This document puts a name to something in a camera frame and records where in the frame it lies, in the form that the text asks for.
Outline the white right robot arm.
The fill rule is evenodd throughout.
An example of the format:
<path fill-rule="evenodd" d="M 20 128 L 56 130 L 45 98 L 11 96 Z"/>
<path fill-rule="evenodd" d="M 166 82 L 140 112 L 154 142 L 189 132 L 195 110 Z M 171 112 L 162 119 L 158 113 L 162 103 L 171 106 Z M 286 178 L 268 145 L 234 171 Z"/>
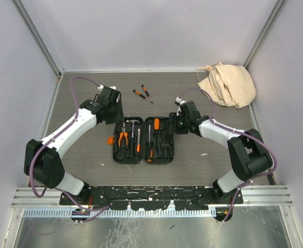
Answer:
<path fill-rule="evenodd" d="M 237 130 L 210 116 L 201 116 L 193 101 L 177 98 L 176 104 L 178 111 L 173 114 L 175 134 L 193 133 L 228 149 L 231 169 L 213 183 L 216 202 L 227 202 L 234 190 L 272 167 L 271 154 L 257 130 Z"/>

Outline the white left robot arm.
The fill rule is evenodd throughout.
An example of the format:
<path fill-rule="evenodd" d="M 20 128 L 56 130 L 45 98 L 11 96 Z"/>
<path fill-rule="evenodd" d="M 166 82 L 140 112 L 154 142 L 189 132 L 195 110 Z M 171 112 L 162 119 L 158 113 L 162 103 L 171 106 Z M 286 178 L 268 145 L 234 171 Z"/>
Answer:
<path fill-rule="evenodd" d="M 88 130 L 97 124 L 123 122 L 121 93 L 114 87 L 103 86 L 94 99 L 76 106 L 75 114 L 59 129 L 42 140 L 30 140 L 25 149 L 24 173 L 49 189 L 71 194 L 78 205 L 89 200 L 88 184 L 66 172 L 62 157 Z"/>

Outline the black handled claw hammer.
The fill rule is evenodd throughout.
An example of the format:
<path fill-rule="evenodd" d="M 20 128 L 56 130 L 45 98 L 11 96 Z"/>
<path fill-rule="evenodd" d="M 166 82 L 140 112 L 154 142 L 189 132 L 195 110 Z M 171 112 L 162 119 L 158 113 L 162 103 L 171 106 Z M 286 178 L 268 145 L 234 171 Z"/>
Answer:
<path fill-rule="evenodd" d="M 139 124 L 140 121 L 137 119 L 126 120 L 127 123 L 131 123 L 131 134 L 129 139 L 129 144 L 132 145 L 134 143 L 134 135 L 135 135 L 135 125 Z"/>

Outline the black plastic tool case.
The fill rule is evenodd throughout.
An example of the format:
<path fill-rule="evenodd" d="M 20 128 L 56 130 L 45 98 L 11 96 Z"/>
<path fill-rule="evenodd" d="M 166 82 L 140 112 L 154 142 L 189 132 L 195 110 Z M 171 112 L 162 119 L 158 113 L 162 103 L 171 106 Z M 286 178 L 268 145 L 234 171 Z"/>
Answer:
<path fill-rule="evenodd" d="M 160 119 L 160 137 L 158 145 L 155 145 L 154 137 L 154 119 Z M 134 143 L 126 148 L 119 148 L 118 138 L 122 131 L 122 124 L 126 124 L 126 131 L 128 132 L 128 139 L 131 134 L 131 123 L 126 120 L 137 119 L 139 124 L 135 125 Z M 146 161 L 146 150 L 148 143 L 148 125 L 151 125 L 151 143 L 153 146 L 153 161 Z M 137 136 L 138 128 L 141 129 L 141 147 L 140 153 L 137 153 Z M 108 144 L 112 146 L 112 158 L 115 162 L 120 164 L 138 164 L 140 162 L 147 162 L 148 164 L 168 164 L 174 159 L 174 135 L 169 134 L 169 117 L 148 117 L 142 119 L 141 117 L 125 117 L 124 121 L 117 123 L 114 128 L 113 136 L 108 138 Z"/>

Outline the orange handled screwdriver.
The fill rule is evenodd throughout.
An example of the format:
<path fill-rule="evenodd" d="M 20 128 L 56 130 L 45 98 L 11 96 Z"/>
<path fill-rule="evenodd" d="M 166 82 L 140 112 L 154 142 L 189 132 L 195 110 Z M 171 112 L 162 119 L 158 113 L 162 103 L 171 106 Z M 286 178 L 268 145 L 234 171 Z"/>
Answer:
<path fill-rule="evenodd" d="M 160 137 L 160 119 L 159 118 L 154 119 L 154 137 L 155 137 L 155 145 L 158 145 L 159 137 Z"/>

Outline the orange black pliers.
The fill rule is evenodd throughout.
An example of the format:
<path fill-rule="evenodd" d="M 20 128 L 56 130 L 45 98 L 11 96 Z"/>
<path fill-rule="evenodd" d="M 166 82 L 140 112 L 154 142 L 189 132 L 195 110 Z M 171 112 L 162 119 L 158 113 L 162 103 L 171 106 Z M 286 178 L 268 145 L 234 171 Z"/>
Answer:
<path fill-rule="evenodd" d="M 118 138 L 118 146 L 119 148 L 126 148 L 128 146 L 129 139 L 128 139 L 128 132 L 126 131 L 126 124 L 122 124 L 122 131 L 119 134 Z"/>

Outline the black handled screwdriver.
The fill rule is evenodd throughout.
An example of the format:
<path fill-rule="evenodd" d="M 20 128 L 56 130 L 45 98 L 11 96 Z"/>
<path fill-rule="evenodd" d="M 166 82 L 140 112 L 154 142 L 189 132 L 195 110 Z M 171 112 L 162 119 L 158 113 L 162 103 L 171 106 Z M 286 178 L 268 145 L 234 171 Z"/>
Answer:
<path fill-rule="evenodd" d="M 147 150 L 146 150 L 146 161 L 147 162 L 153 161 L 153 146 L 151 143 L 151 125 L 148 125 L 148 143 L 147 143 Z"/>

